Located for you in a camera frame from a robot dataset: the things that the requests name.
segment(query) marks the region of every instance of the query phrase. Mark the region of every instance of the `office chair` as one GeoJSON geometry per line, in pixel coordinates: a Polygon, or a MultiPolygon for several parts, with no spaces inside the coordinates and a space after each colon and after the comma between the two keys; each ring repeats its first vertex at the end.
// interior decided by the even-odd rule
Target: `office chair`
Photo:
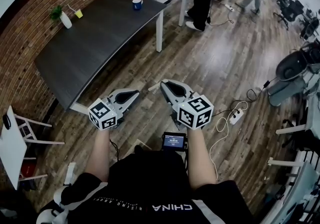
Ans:
{"type": "Polygon", "coordinates": [[[285,7],[284,5],[280,5],[281,13],[278,14],[273,12],[274,15],[278,16],[280,20],[278,21],[279,23],[283,21],[286,25],[286,30],[289,30],[289,22],[293,22],[296,17],[300,14],[303,14],[304,6],[301,4],[300,1],[291,1],[290,5],[288,7],[285,7]]]}
{"type": "Polygon", "coordinates": [[[312,27],[311,24],[309,24],[306,29],[305,33],[303,35],[300,35],[305,40],[308,40],[309,37],[311,37],[314,34],[315,29],[312,27]]]}

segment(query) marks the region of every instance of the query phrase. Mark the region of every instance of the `display screen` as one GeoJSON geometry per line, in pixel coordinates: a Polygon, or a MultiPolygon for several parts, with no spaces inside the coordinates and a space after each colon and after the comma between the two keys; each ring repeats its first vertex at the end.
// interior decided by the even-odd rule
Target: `display screen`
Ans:
{"type": "Polygon", "coordinates": [[[165,135],[163,145],[167,147],[183,148],[184,137],[177,135],[165,135]]]}

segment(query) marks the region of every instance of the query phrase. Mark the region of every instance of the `potted plant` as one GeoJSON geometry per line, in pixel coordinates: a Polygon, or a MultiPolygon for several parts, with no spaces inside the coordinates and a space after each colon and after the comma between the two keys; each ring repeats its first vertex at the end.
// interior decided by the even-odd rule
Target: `potted plant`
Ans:
{"type": "Polygon", "coordinates": [[[50,18],[53,21],[57,21],[58,19],[64,24],[64,26],[69,29],[72,26],[72,23],[69,17],[62,11],[62,7],[60,5],[56,6],[50,14],[50,18]]]}

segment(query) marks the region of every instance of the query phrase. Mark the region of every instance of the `extension cord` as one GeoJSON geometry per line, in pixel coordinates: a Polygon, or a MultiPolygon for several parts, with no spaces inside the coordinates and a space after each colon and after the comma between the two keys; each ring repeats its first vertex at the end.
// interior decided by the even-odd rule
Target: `extension cord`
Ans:
{"type": "Polygon", "coordinates": [[[238,111],[234,112],[233,116],[229,118],[230,124],[235,125],[243,115],[244,112],[241,109],[238,109],[238,111]]]}
{"type": "Polygon", "coordinates": [[[227,5],[227,4],[224,4],[224,6],[229,9],[231,12],[234,12],[234,9],[230,6],[230,5],[227,5]]]}
{"type": "Polygon", "coordinates": [[[247,110],[248,107],[249,107],[248,103],[247,103],[246,101],[241,101],[241,102],[239,102],[239,103],[235,106],[235,108],[229,113],[229,115],[228,115],[227,118],[225,118],[225,117],[219,118],[219,120],[217,121],[217,123],[216,123],[216,125],[215,125],[215,128],[216,128],[216,130],[217,130],[219,133],[221,133],[225,128],[226,128],[226,130],[227,130],[226,135],[225,135],[224,137],[222,137],[221,139],[217,140],[217,141],[211,146],[211,148],[209,149],[209,157],[210,157],[211,162],[212,162],[213,165],[214,165],[215,174],[216,174],[216,180],[218,180],[219,177],[218,177],[218,171],[217,171],[216,164],[214,163],[214,161],[212,160],[212,157],[211,157],[211,150],[212,150],[212,148],[213,148],[218,142],[220,142],[221,140],[223,140],[223,139],[225,139],[226,137],[228,137],[228,135],[229,135],[229,125],[228,125],[229,117],[230,117],[231,114],[233,114],[233,111],[234,111],[234,110],[238,107],[238,105],[240,105],[241,103],[246,103],[246,108],[243,109],[243,110],[247,110]],[[218,123],[219,123],[219,121],[220,121],[221,119],[224,119],[224,120],[225,120],[225,123],[224,123],[223,128],[222,128],[221,130],[219,130],[219,129],[218,129],[218,123]]]}

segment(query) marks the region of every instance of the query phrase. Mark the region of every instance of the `yellow cup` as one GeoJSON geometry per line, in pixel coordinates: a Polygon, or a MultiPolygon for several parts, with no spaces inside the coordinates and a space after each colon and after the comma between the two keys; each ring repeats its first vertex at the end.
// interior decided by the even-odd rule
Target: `yellow cup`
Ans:
{"type": "Polygon", "coordinates": [[[77,12],[75,12],[75,15],[76,15],[78,18],[83,17],[83,14],[82,14],[82,12],[81,12],[81,9],[79,9],[77,12]]]}

